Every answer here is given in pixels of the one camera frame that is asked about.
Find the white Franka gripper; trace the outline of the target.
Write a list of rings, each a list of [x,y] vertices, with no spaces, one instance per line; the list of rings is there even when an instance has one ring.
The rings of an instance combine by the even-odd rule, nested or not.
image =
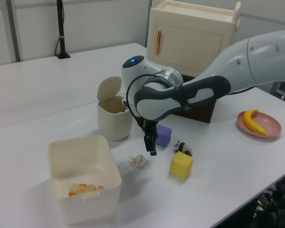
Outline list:
[[[146,151],[150,153],[151,156],[156,156],[155,141],[158,138],[157,133],[157,121],[147,120],[143,117],[136,117],[138,126],[145,133],[144,143]]]

